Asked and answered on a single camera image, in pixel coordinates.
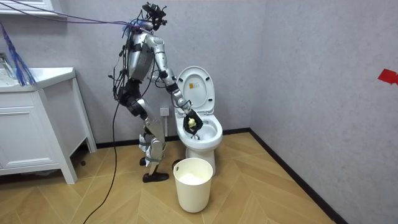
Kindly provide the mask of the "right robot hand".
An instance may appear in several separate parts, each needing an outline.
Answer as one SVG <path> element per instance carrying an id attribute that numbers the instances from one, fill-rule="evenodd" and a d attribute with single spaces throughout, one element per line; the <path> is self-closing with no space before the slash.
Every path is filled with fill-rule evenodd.
<path id="1" fill-rule="evenodd" d="M 183 128 L 186 132 L 196 135 L 202 126 L 203 121 L 193 109 L 186 113 L 186 117 L 183 119 Z"/>

